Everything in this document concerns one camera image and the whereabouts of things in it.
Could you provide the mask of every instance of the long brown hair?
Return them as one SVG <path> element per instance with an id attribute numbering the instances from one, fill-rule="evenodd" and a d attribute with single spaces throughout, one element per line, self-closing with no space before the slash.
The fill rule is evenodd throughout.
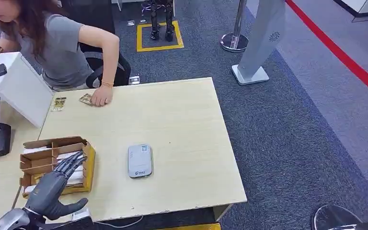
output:
<path id="1" fill-rule="evenodd" d="M 4 23 L 0 21 L 0 29 L 9 37 L 16 40 L 15 31 L 26 33 L 33 42 L 33 55 L 37 59 L 43 58 L 43 50 L 46 43 L 46 17 L 45 13 L 65 15 L 56 0 L 13 0 L 20 6 L 19 27 L 15 22 Z"/>

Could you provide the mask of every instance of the red stripe on floor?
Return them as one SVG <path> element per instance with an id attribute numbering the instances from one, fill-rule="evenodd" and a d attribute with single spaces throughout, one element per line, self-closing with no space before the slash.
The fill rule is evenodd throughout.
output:
<path id="1" fill-rule="evenodd" d="M 368 73 L 351 59 L 339 46 L 337 46 L 292 0 L 286 3 L 305 23 L 305 25 L 328 47 L 328 49 L 355 74 L 365 85 L 368 86 Z"/>

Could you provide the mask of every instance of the card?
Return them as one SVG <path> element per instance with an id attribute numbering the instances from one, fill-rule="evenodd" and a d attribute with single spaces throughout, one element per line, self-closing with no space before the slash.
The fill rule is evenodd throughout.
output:
<path id="1" fill-rule="evenodd" d="M 58 97 L 54 100 L 50 107 L 50 112 L 60 112 L 63 111 L 64 104 L 66 103 L 67 97 Z"/>
<path id="2" fill-rule="evenodd" d="M 92 105 L 91 98 L 92 98 L 92 95 L 89 93 L 86 93 L 84 96 L 80 98 L 80 102 Z"/>

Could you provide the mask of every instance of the robotic finger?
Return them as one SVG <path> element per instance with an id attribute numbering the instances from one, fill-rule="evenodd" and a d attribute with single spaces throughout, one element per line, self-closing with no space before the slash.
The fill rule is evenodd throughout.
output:
<path id="1" fill-rule="evenodd" d="M 87 160 L 87 157 L 77 159 L 76 161 L 73 162 L 73 164 L 69 166 L 69 168 L 64 173 L 67 179 L 74 173 L 74 171 L 78 168 L 78 166 L 82 165 L 82 163 L 85 160 Z"/>
<path id="2" fill-rule="evenodd" d="M 69 167 L 74 164 L 74 162 L 78 159 L 78 157 L 82 155 L 83 155 L 83 152 L 79 151 L 78 153 L 64 159 L 60 164 L 57 165 L 54 171 L 64 174 L 65 171 L 67 171 Z"/>

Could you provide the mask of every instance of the cardboard divider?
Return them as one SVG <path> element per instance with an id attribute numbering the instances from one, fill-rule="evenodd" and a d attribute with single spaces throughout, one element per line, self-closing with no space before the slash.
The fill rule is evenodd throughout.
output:
<path id="1" fill-rule="evenodd" d="M 83 155 L 87 157 L 87 160 L 82 164 L 83 183 L 67 185 L 62 195 L 91 191 L 95 165 L 95 150 L 89 142 L 81 137 L 69 137 L 31 141 L 23 145 L 26 149 L 51 148 L 20 155 L 20 169 L 23 171 L 23 178 L 20 178 L 19 183 L 24 189 L 36 185 L 45 173 L 53 171 L 58 164 L 57 157 L 59 155 L 82 150 Z M 23 197 L 28 197 L 28 193 L 23 191 Z"/>

